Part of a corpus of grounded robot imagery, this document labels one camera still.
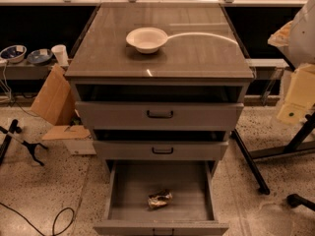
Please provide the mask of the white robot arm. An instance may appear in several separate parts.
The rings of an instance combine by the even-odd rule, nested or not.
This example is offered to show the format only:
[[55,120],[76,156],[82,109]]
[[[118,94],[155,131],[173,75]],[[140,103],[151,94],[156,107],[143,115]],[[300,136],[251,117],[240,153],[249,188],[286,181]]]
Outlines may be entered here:
[[308,0],[268,43],[294,67],[277,119],[295,125],[315,104],[315,0]]

